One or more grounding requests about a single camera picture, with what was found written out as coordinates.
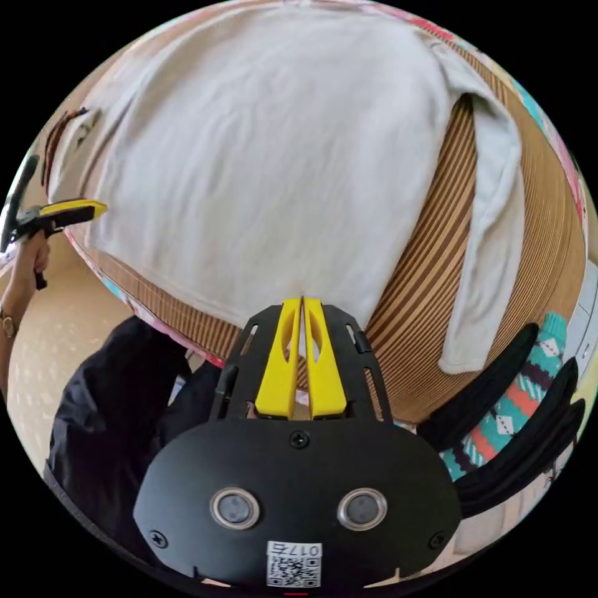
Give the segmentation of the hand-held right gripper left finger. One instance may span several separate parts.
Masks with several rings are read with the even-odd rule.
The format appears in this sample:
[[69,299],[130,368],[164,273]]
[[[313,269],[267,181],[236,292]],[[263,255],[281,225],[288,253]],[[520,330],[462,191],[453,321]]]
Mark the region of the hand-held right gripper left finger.
[[283,302],[255,400],[259,417],[291,419],[297,391],[302,299]]

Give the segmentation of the person's left hand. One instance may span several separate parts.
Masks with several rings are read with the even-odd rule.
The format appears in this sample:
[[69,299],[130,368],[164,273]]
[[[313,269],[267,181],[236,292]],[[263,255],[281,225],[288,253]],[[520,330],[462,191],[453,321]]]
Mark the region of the person's left hand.
[[43,230],[19,245],[2,298],[2,307],[7,314],[16,318],[23,316],[37,290],[36,274],[45,270],[49,254],[49,243]]

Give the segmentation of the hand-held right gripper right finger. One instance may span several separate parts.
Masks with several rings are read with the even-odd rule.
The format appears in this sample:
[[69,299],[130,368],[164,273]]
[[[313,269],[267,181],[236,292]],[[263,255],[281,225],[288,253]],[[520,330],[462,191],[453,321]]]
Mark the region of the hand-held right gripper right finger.
[[340,417],[347,400],[321,301],[304,298],[303,314],[310,418]]

